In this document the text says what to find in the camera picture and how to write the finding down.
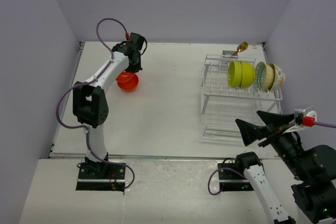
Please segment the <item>orange bowl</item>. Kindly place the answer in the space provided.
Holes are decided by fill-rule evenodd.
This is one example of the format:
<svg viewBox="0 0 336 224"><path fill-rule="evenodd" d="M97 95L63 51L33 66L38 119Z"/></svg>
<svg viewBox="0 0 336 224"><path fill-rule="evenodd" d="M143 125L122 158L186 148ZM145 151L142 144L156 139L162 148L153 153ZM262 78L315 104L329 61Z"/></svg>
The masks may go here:
<svg viewBox="0 0 336 224"><path fill-rule="evenodd" d="M139 84L139 78L136 75L134 75L127 82L117 82L118 87L125 92L134 91L138 87L138 84Z"/></svg>
<svg viewBox="0 0 336 224"><path fill-rule="evenodd" d="M116 82L117 83L134 82L137 77L138 76L135 73L123 71L117 76Z"/></svg>

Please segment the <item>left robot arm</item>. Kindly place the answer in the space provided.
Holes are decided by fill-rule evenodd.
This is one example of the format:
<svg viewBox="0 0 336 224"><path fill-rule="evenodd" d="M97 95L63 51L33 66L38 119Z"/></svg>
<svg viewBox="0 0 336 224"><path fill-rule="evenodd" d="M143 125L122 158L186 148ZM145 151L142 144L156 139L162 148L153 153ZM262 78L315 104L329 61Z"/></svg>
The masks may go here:
<svg viewBox="0 0 336 224"><path fill-rule="evenodd" d="M110 164L103 136L103 124L109 115L106 91L114 82L126 92L138 87L137 73L142 70L141 50L147 45L143 36L131 33L126 41L113 46L112 56L95 75L86 82L76 82L72 110L86 134L85 164L97 178L108 175Z"/></svg>

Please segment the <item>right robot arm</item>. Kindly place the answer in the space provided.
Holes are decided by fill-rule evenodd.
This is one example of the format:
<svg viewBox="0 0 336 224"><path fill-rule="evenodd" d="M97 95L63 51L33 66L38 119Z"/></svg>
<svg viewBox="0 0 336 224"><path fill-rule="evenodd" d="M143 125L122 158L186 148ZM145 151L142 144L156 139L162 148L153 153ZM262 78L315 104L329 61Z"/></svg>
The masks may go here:
<svg viewBox="0 0 336 224"><path fill-rule="evenodd" d="M246 178L255 190L269 223L335 223L335 149L320 144L309 149L302 146L299 131L324 126L313 107L297 109L292 114L257 111L263 125L242 119L236 124L245 146L254 142L270 146L283 161L285 185L292 194L294 208L285 209L278 200L282 178L270 179L262 171L260 159L254 152L236 157L234 172Z"/></svg>

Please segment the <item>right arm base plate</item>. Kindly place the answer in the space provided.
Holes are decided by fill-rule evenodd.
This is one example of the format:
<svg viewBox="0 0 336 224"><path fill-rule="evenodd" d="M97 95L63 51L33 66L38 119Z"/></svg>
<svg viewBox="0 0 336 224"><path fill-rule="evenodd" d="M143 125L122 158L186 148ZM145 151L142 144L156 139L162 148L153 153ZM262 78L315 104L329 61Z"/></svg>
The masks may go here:
<svg viewBox="0 0 336 224"><path fill-rule="evenodd" d="M230 168L237 170L235 159L226 158L217 164L218 168ZM222 192L227 191L253 191L248 180L243 179L231 170L220 170L218 172L219 187Z"/></svg>

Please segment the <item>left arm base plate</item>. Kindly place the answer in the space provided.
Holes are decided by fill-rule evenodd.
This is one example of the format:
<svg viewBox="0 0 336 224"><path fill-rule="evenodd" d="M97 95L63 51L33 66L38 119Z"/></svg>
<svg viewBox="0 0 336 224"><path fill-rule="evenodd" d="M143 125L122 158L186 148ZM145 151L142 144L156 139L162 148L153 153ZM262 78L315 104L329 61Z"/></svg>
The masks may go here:
<svg viewBox="0 0 336 224"><path fill-rule="evenodd" d="M77 191L120 191L125 190L125 167L120 164L96 163L85 160L79 168Z"/></svg>

